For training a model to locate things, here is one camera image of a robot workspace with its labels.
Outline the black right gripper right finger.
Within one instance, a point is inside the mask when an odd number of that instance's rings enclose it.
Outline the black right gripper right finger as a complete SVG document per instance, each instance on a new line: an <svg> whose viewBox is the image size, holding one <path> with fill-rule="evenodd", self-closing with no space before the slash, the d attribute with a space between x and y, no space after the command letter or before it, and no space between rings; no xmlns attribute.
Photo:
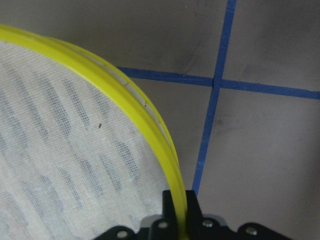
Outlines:
<svg viewBox="0 0 320 240"><path fill-rule="evenodd" d="M186 231L190 240L206 240L205 218L203 217L196 193L193 190L186 191L187 214Z"/></svg>

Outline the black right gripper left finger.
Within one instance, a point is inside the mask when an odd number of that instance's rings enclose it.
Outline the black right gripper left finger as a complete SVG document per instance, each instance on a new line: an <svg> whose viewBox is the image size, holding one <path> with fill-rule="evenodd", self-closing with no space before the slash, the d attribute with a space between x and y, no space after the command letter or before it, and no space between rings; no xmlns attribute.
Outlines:
<svg viewBox="0 0 320 240"><path fill-rule="evenodd" d="M162 192L162 214L153 221L148 233L149 240L177 240L178 223L173 204L172 194L169 190Z"/></svg>

